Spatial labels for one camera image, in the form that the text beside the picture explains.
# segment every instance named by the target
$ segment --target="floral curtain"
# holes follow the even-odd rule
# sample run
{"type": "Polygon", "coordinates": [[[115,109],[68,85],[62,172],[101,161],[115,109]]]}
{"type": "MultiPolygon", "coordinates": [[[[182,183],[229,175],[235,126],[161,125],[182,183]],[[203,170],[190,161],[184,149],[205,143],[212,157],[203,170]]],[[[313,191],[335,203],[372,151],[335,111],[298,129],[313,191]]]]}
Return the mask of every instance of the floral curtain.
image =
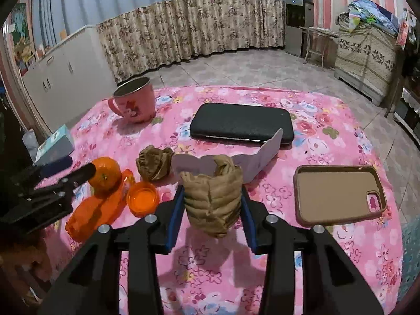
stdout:
{"type": "Polygon", "coordinates": [[[117,82],[163,64],[238,48],[284,46],[283,0],[170,0],[97,25],[117,82]]]}

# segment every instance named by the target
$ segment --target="brown paper bag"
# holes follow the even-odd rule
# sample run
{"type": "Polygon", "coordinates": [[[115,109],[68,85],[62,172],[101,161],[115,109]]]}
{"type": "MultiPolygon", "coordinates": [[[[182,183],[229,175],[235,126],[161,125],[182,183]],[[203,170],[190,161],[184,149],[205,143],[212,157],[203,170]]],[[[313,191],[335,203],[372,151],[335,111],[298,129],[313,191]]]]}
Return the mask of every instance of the brown paper bag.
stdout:
{"type": "Polygon", "coordinates": [[[190,224],[208,235],[221,238],[238,220],[241,211],[242,169],[226,155],[214,157],[214,177],[181,172],[185,209],[190,224]]]}
{"type": "Polygon", "coordinates": [[[158,181],[169,174],[174,152],[171,148],[163,150],[154,146],[144,148],[136,159],[137,170],[145,181],[158,181]]]}

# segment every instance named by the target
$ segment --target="tissue box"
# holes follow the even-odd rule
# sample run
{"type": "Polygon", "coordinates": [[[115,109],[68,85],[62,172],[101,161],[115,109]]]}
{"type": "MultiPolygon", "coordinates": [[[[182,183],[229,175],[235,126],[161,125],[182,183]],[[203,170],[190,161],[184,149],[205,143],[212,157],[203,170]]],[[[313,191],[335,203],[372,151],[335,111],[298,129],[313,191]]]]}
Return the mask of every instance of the tissue box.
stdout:
{"type": "Polygon", "coordinates": [[[57,161],[71,154],[73,150],[73,137],[67,127],[63,125],[39,146],[35,164],[42,166],[57,161]]]}

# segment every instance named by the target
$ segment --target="pink floral tablecloth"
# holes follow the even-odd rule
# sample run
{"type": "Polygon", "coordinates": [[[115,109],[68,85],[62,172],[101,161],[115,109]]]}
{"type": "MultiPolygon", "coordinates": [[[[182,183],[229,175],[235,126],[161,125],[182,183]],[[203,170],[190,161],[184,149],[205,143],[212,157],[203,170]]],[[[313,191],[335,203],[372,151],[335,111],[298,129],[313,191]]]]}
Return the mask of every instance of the pink floral tablecloth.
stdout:
{"type": "MultiPolygon", "coordinates": [[[[319,93],[303,93],[268,88],[190,86],[156,90],[156,117],[149,123],[130,125],[112,113],[106,101],[97,103],[74,126],[73,167],[100,156],[116,159],[121,169],[129,168],[136,179],[135,159],[152,144],[171,147],[176,153],[235,155],[255,153],[254,145],[233,145],[197,141],[190,138],[191,120],[203,103],[264,105],[287,109],[293,119],[295,140],[290,150],[278,156],[249,184],[252,199],[265,204],[270,213],[297,225],[293,195],[293,174],[300,165],[371,165],[381,178],[388,209],[379,219],[333,226],[328,230],[339,242],[373,289],[385,313],[396,302],[402,268],[401,229],[392,187],[384,168],[366,139],[350,108],[337,98],[319,93]]],[[[55,182],[70,171],[43,181],[55,182]]],[[[174,177],[158,187],[161,202],[175,194],[174,177]]],[[[76,193],[73,207],[90,195],[88,184],[76,193]]],[[[48,253],[54,278],[77,251],[64,230],[66,220],[48,229],[48,253]]],[[[126,207],[114,228],[135,223],[126,207]]],[[[257,314],[264,283],[267,256],[254,256],[246,245],[241,221],[228,235],[213,239],[190,227],[184,214],[178,240],[168,256],[157,255],[160,292],[166,314],[257,314]]],[[[120,313],[127,314],[127,254],[120,266],[120,313]]],[[[302,260],[295,253],[295,313],[302,313],[302,260]]]]}

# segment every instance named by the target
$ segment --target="pile of clothes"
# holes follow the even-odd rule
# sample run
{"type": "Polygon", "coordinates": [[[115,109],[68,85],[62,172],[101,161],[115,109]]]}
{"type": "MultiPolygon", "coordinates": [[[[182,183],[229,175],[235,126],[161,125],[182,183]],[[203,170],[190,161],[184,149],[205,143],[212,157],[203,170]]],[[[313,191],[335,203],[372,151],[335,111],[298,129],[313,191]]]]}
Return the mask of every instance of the pile of clothes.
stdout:
{"type": "Polygon", "coordinates": [[[350,33],[356,29],[361,20],[394,36],[398,34],[400,28],[400,22],[395,15],[370,0],[356,0],[349,4],[350,33]]]}

